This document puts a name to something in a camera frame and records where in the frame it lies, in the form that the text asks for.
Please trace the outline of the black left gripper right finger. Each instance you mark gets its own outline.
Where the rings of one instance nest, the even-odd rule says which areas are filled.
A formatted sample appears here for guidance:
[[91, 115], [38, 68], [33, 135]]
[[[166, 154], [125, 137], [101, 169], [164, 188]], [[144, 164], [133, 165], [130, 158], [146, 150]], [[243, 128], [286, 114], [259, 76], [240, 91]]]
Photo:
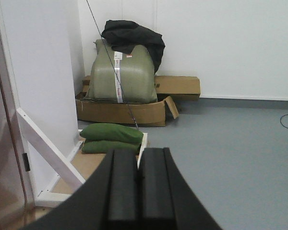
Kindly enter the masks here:
[[169, 148], [146, 148], [139, 173], [143, 230], [221, 229], [183, 178]]

